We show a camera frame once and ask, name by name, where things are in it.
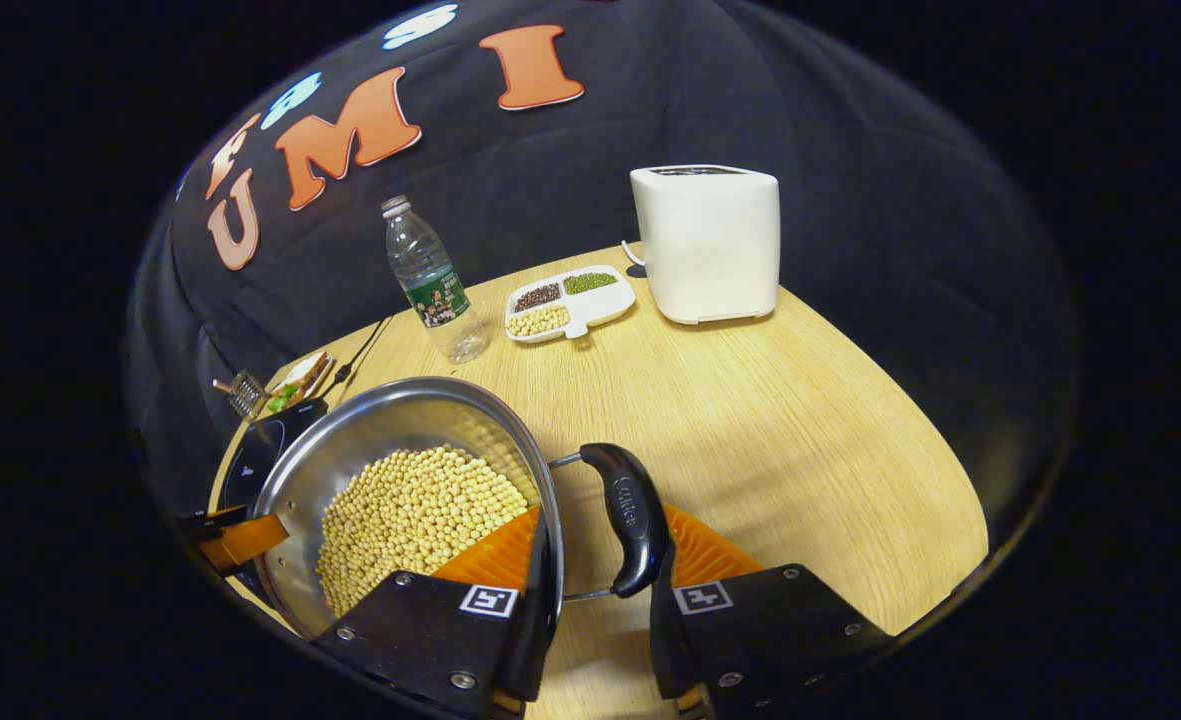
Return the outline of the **pile of yellow soybeans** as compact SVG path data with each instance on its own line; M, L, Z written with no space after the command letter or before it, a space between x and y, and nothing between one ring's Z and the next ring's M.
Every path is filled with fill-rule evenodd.
M325 508L317 577L340 616L398 571L438 574L536 503L484 457L441 445L370 462Z

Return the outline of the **white divided plate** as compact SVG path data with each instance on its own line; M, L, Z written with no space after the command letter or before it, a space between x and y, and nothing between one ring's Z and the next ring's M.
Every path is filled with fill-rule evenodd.
M576 275L587 271L612 273L616 275L618 281L614 284L599 288L599 290L567 295L562 282L563 279L567 277L567 275ZM570 310L570 323L565 325L562 328L546 332L543 334L536 334L536 336L530 338L514 338L513 334L508 334L505 330L505 319L507 316L514 314L514 301L516 301L522 293L552 282L557 282L559 287L561 287L562 297L549 302L549 305L566 305L567 309ZM575 340L575 338L585 336L585 334L589 332L590 328L595 327L595 325L613 322L614 319L625 315L626 310L629 310L631 307L635 305L635 300L637 295L634 288L632 288L624 275L612 268L612 266L581 266L581 268L576 268L570 271L557 273L549 275L549 277L540 279L540 281L523 284L518 287L516 292L513 292L505 301L503 329L508 340L521 343L535 345L549 340L557 340L557 338Z

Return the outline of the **white toaster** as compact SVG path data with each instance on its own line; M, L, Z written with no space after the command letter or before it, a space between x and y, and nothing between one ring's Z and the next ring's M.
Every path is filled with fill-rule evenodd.
M782 224L779 182L718 164L645 166L628 174L637 249L663 316L696 325L776 310Z

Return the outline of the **small clear glass cup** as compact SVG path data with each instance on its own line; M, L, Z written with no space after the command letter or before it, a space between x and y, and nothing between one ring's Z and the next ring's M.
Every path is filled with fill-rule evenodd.
M229 381L211 379L211 386L223 393L226 402L242 421L255 421L269 400L265 387L248 369L239 369Z

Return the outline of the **clear plastic water bottle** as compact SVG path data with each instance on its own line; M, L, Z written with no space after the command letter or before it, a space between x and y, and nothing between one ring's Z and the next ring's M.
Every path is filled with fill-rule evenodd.
M479 356L488 347L481 314L468 300L439 233L402 195L386 199L381 215L386 260L416 319L449 364Z

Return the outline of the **sandwich with lettuce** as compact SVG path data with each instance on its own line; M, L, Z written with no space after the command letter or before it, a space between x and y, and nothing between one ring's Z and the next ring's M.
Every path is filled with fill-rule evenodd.
M262 413L280 413L280 411L289 410L289 407L306 400L333 364L334 356L331 356L329 352L326 351L317 351L317 354L298 361L285 375L283 381L276 382L270 388Z

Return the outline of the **steel pot with black handles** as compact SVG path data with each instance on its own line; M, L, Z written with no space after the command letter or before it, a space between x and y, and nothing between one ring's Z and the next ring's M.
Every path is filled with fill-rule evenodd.
M257 562L257 578L294 633L314 639L338 620L314 571L329 502L363 465L393 451L442 445L500 462L500 473L529 493L544 516L539 536L550 546L555 583L563 582L565 538L553 471L565 460L544 457L520 415L487 390L449 377L403 379L354 395L312 424L285 447L257 495L253 510L276 516L288 534L273 556ZM634 454L607 443L587 443L570 462L586 462L602 474L605 510L624 552L611 593L626 598L644 591L663 574L671 546L650 474Z

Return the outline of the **small heap of pale beans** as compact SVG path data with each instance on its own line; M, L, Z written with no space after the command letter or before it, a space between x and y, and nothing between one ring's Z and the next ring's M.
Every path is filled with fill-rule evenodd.
M514 338L530 338L555 330L570 323L570 310L566 305L541 305L507 316L505 330Z

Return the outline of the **black induction cooktop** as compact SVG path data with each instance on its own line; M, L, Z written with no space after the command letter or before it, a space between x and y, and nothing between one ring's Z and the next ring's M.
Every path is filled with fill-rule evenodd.
M244 508L244 515L252 518L257 496L280 457L328 410L328 402L317 398L252 423L221 478L216 510Z

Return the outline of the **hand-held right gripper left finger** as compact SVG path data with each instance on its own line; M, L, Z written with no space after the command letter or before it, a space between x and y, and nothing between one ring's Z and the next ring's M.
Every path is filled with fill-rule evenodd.
M523 720L553 641L553 557L543 511L513 521L523 536L520 587L390 575L314 639L317 650L431 720Z

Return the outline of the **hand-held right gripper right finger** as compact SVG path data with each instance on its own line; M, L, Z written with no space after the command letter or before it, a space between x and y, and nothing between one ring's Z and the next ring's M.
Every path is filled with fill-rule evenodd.
M892 635L797 562L768 568L664 508L673 546L651 585L650 659L678 720L824 720L829 692Z

